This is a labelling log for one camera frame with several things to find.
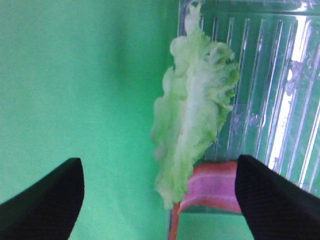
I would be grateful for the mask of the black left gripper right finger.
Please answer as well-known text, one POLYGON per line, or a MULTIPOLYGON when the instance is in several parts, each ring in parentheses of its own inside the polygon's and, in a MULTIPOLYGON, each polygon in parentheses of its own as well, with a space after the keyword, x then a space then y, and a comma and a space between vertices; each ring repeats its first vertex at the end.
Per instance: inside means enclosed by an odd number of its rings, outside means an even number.
POLYGON ((237 160, 235 195, 254 239, 320 238, 320 199, 251 155, 237 160))

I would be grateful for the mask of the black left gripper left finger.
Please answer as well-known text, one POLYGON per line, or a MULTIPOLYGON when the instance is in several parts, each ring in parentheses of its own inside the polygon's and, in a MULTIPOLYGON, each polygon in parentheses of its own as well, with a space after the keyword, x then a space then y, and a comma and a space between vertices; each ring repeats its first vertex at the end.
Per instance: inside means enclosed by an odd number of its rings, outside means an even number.
POLYGON ((67 240, 85 196, 81 159, 70 158, 0 205, 2 240, 67 240))

